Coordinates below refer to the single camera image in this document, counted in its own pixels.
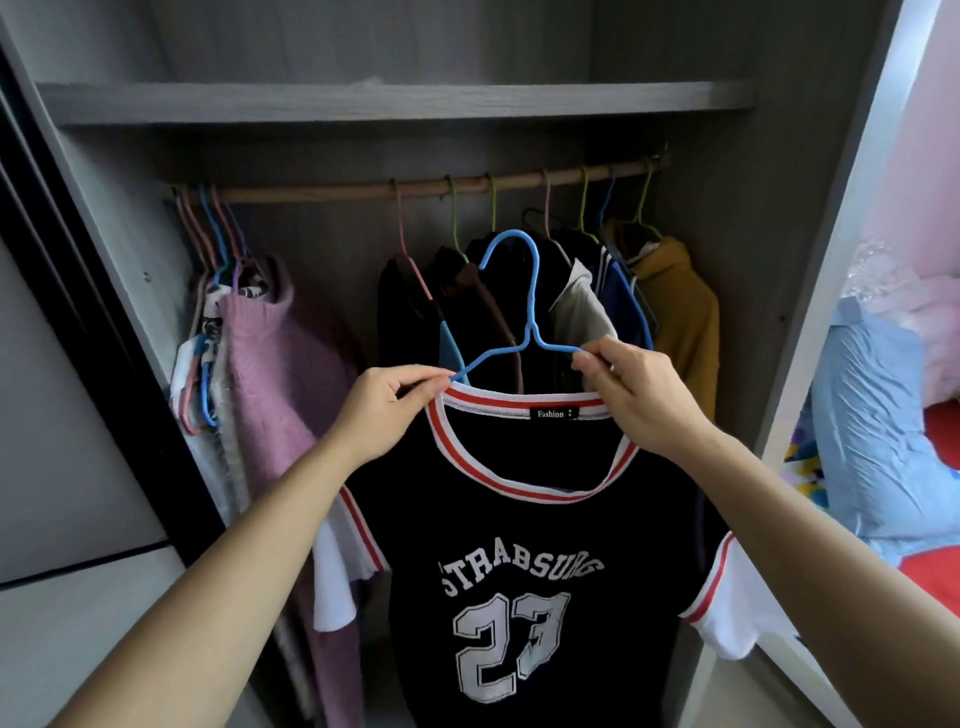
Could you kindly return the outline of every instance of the striped collar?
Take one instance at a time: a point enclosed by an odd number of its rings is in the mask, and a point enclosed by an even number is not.
[[[607,476],[591,491],[569,493],[556,488],[521,483],[500,477],[474,458],[457,438],[446,418],[446,408],[453,407],[474,414],[527,420],[533,407],[579,407],[580,420],[602,420],[610,416],[607,406],[595,392],[571,395],[506,395],[467,387],[454,382],[427,405],[427,419],[433,430],[437,448],[450,464],[502,496],[533,503],[575,503],[595,496],[613,483],[630,465],[636,445],[624,435],[613,456]]]

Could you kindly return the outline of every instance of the left hand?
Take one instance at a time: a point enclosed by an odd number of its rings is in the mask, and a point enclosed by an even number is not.
[[[368,369],[353,383],[324,440],[343,449],[351,471],[359,468],[396,445],[417,414],[450,385],[453,374],[420,364]],[[417,382],[403,397],[397,396],[401,387]]]

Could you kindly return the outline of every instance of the red bedsheet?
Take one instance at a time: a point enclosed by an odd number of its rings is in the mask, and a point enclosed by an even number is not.
[[[924,420],[940,459],[960,470],[960,404],[934,404],[924,411]],[[960,546],[908,556],[900,570],[960,617]]]

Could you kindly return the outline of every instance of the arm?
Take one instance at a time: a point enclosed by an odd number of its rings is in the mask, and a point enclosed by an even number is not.
[[[960,619],[713,426],[668,357],[609,337],[585,349],[574,369],[631,440],[697,481],[859,720],[960,724]]]
[[[399,441],[450,374],[362,374],[323,439],[133,626],[53,726],[224,725],[340,487]]]

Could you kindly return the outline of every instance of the pink sweater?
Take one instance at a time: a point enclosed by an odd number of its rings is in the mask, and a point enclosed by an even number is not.
[[[357,367],[355,351],[330,307],[294,296],[277,262],[275,303],[224,298],[228,361],[234,381],[238,439],[254,498],[267,493],[333,424]],[[308,560],[292,597],[310,645],[317,690],[329,728],[360,728],[363,703],[356,621],[336,632],[313,628],[313,566]]]

